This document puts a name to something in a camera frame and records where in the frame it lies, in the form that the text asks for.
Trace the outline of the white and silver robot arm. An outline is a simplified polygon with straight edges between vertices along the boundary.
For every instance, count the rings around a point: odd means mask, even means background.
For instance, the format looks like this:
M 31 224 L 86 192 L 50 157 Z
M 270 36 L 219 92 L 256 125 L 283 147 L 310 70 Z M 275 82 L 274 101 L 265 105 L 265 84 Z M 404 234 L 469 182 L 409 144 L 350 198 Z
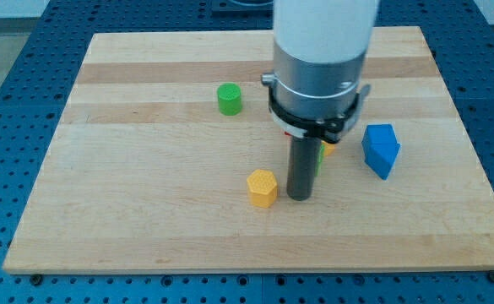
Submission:
M 335 118 L 354 103 L 378 0 L 275 0 L 273 96 L 287 113 Z

